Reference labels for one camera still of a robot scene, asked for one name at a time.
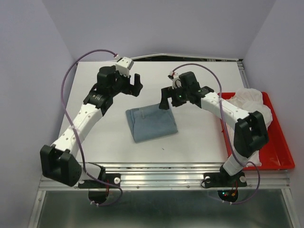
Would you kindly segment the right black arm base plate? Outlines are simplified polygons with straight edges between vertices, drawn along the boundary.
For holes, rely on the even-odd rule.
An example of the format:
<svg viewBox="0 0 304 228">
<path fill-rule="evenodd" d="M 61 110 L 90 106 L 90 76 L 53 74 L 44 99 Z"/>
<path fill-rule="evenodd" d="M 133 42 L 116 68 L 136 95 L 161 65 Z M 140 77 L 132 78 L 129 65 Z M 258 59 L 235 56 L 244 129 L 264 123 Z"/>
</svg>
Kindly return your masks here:
<svg viewBox="0 0 304 228">
<path fill-rule="evenodd" d="M 223 174 L 221 172 L 207 172 L 203 174 L 201 187 L 208 188 L 230 188 L 230 187 L 246 187 L 247 180 L 244 172 L 239 172 L 234 176 Z"/>
</svg>

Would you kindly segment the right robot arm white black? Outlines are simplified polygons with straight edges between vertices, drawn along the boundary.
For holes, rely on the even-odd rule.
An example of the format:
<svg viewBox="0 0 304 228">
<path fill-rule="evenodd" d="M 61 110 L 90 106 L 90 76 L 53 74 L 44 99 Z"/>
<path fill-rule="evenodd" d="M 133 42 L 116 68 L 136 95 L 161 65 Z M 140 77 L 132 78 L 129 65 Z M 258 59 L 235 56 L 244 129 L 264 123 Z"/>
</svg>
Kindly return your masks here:
<svg viewBox="0 0 304 228">
<path fill-rule="evenodd" d="M 233 129 L 232 154 L 223 164 L 218 177 L 221 184 L 230 185 L 253 154 L 269 141 L 263 115 L 259 111 L 248 112 L 238 108 L 210 87 L 201 87 L 191 71 L 179 76 L 171 72 L 168 77 L 172 85 L 161 90 L 160 109 L 167 110 L 170 105 L 178 107 L 190 102 L 214 114 Z"/>
</svg>

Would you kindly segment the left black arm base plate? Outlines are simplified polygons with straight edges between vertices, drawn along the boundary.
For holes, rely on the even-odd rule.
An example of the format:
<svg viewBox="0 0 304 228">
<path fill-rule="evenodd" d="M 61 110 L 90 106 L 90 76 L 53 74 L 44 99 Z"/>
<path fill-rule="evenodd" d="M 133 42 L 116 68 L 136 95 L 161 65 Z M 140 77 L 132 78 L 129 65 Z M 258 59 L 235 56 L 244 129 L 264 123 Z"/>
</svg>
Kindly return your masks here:
<svg viewBox="0 0 304 228">
<path fill-rule="evenodd" d="M 107 173 L 102 183 L 95 180 L 81 180 L 77 187 L 79 189 L 113 189 L 120 187 L 120 181 L 120 173 Z"/>
</svg>

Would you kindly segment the light blue denim skirt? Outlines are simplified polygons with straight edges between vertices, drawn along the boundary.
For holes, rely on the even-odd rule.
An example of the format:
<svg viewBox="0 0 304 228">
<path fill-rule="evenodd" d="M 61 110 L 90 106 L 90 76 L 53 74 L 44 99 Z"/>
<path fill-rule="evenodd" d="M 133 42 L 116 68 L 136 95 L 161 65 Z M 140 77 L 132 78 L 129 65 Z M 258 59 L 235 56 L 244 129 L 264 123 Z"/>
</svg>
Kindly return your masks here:
<svg viewBox="0 0 304 228">
<path fill-rule="evenodd" d="M 125 111 L 135 143 L 176 134 L 178 128 L 171 109 L 163 110 L 153 104 Z"/>
</svg>

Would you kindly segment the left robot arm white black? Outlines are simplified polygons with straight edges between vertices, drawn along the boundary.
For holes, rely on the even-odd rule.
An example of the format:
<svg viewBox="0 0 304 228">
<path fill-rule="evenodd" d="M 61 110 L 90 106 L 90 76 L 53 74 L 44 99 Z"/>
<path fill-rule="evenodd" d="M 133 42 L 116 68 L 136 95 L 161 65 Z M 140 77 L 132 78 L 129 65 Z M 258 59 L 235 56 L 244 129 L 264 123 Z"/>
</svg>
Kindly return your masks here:
<svg viewBox="0 0 304 228">
<path fill-rule="evenodd" d="M 113 104 L 114 97 L 120 93 L 137 97 L 142 88 L 139 74 L 134 75 L 134 82 L 131 83 L 131 77 L 122 75 L 116 66 L 101 67 L 97 82 L 85 97 L 75 119 L 68 117 L 70 125 L 62 135 L 51 145 L 41 148 L 43 176 L 70 187 L 86 180 L 95 187 L 109 185 L 103 166 L 93 164 L 95 171 L 90 174 L 86 163 L 76 160 L 77 154 L 84 154 L 83 141 Z"/>
</svg>

